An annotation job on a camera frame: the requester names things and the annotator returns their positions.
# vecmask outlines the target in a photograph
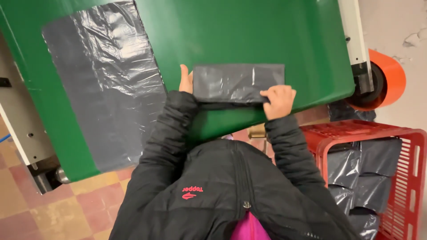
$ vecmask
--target red plastic crate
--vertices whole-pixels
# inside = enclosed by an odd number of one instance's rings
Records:
[[[392,177],[387,209],[380,214],[377,240],[418,240],[427,154],[427,133],[361,120],[316,124],[301,127],[308,149],[313,153],[328,182],[328,150],[337,143],[400,137],[403,140],[396,175]]]

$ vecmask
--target pink clothing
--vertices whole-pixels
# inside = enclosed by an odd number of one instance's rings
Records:
[[[260,221],[248,211],[237,223],[230,240],[271,240],[271,238],[261,226]]]

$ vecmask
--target tiled floor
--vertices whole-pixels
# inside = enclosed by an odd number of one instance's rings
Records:
[[[324,106],[297,114],[300,124],[325,117]],[[0,136],[7,134],[0,118]],[[262,140],[249,140],[246,129],[233,136],[263,148]],[[270,145],[266,153],[274,158]],[[132,170],[104,173],[40,195],[9,138],[0,143],[0,240],[107,240]]]

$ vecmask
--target orange wheel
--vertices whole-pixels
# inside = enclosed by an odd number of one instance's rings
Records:
[[[370,111],[396,102],[406,87],[405,72],[396,60],[372,49],[369,49],[369,58],[382,71],[385,81],[381,93],[373,101],[355,103],[350,98],[346,99],[354,109],[361,111]]]

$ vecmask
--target zipper pull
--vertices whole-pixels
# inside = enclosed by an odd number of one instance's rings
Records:
[[[243,207],[244,207],[244,208],[249,209],[249,208],[251,208],[252,206],[251,206],[251,204],[250,204],[248,201],[244,201],[244,202],[243,202]]]

